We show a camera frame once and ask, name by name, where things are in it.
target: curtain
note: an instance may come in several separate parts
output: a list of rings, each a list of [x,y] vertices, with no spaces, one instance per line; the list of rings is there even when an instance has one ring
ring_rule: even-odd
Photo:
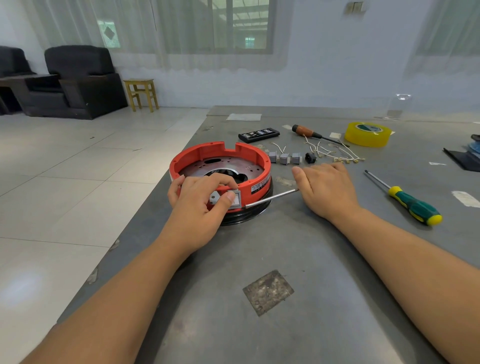
[[[480,72],[480,0],[436,0],[407,74]]]
[[[107,47],[117,67],[278,70],[290,0],[22,0],[43,49]]]

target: hand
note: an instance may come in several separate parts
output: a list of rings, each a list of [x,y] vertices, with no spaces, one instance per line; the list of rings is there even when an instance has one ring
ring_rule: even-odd
[[[213,238],[223,217],[230,208],[235,194],[224,193],[212,210],[208,211],[210,195],[219,185],[238,188],[235,180],[225,174],[175,179],[168,189],[168,200],[173,211],[160,236],[180,244],[188,254],[207,244]]]
[[[292,173],[303,200],[318,216],[332,221],[360,209],[355,188],[342,163],[293,167]]]

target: screwdriver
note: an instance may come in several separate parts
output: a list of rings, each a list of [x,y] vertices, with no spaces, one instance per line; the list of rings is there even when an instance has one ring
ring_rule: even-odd
[[[392,196],[395,200],[397,200],[404,208],[408,210],[408,212],[420,221],[422,224],[425,225],[438,225],[442,222],[442,215],[436,208],[432,205],[427,204],[426,202],[417,200],[413,196],[406,194],[402,191],[402,189],[398,186],[390,187],[388,184],[383,182],[377,176],[373,175],[372,173],[365,170],[369,176],[375,178],[378,182],[388,188],[388,194]]]
[[[294,125],[292,126],[292,131],[294,133],[297,133],[298,135],[300,136],[306,136],[308,138],[317,138],[317,139],[325,139],[325,140],[328,140],[329,142],[332,142],[332,143],[337,143],[337,144],[340,144],[341,146],[343,145],[341,142],[337,141],[337,140],[333,140],[333,139],[330,139],[330,138],[326,138],[324,137],[323,135],[321,134],[318,134],[317,132],[314,132],[313,130],[310,130],[309,128],[305,127],[305,126],[302,126],[302,125]]]
[[[258,201],[256,201],[256,202],[252,202],[251,204],[247,204],[247,205],[245,205],[243,208],[254,207],[254,206],[257,206],[257,205],[262,204],[262,203],[264,203],[264,202],[273,200],[274,198],[281,197],[281,196],[285,196],[286,194],[292,194],[292,193],[294,193],[294,192],[296,192],[296,191],[298,191],[298,190],[299,190],[299,189],[296,188],[296,189],[294,189],[294,190],[288,190],[288,191],[282,192],[282,193],[280,193],[280,194],[275,194],[275,195],[273,195],[273,196],[271,196],[271,197],[264,198],[263,200],[258,200]]]

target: fingernail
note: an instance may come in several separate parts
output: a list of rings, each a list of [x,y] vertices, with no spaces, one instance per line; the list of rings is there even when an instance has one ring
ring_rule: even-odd
[[[227,192],[227,198],[230,200],[230,202],[235,201],[235,193],[232,191]]]

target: white paper scrap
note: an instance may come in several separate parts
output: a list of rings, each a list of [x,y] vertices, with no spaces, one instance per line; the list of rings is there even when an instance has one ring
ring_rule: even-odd
[[[473,197],[471,194],[463,191],[452,191],[452,195],[457,198],[458,201],[463,203],[467,207],[480,208],[480,201]]]
[[[227,120],[260,121],[262,114],[230,114]]]

